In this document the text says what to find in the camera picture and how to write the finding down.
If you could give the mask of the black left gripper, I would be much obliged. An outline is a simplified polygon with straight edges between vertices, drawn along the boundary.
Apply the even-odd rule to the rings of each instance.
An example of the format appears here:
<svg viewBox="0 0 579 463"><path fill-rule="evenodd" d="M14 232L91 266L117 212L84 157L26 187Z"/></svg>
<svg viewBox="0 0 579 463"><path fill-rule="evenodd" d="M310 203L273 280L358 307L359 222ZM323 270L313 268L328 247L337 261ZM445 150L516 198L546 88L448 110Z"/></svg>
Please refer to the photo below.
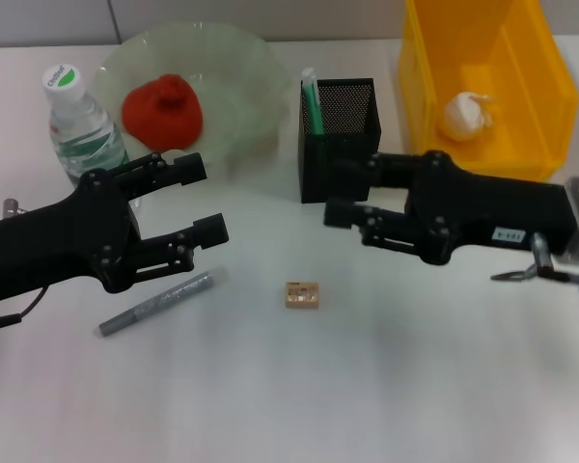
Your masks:
<svg viewBox="0 0 579 463"><path fill-rule="evenodd" d="M168 163L159 152L85 174L64 200L0 221L0 301L72 278L109 293L194 269L194 250L229 241L221 213L142 239L129 201L207 179L198 152Z"/></svg>

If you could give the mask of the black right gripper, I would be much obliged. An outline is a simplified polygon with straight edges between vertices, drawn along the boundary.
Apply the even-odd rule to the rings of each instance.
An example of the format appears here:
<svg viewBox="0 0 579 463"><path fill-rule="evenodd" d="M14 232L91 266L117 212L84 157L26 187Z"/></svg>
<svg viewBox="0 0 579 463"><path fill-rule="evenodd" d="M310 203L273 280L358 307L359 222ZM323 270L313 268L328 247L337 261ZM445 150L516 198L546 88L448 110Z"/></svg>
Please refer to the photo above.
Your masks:
<svg viewBox="0 0 579 463"><path fill-rule="evenodd" d="M562 254L577 231L562 185L489 177L467 172L443 153L375 153L340 158L332 164L333 181L345 189L403 188L410 184L406 212L329 201L326 227L356 226L363 246L416 256L445 265L462 246L528 251L538 233L549 249Z"/></svg>

